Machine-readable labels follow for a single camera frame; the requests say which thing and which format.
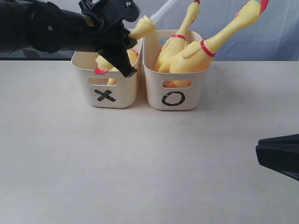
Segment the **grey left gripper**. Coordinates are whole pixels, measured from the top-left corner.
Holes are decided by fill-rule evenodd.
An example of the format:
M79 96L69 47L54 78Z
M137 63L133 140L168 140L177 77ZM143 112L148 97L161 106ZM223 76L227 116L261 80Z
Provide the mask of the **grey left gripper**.
M134 22L140 8L134 0L81 0L81 15L85 20L75 38L75 51L97 52L116 67L124 77L137 72L131 65L127 50L137 44L129 37L123 21Z

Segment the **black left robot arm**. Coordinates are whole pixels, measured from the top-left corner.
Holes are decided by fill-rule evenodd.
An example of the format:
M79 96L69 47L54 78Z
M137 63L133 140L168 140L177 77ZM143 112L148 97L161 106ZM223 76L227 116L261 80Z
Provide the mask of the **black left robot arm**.
M127 50L137 44L123 22L134 22L140 9L133 0L82 0L80 13L60 9L52 2L3 0L0 3L0 51L26 48L96 52L124 77L136 73Z

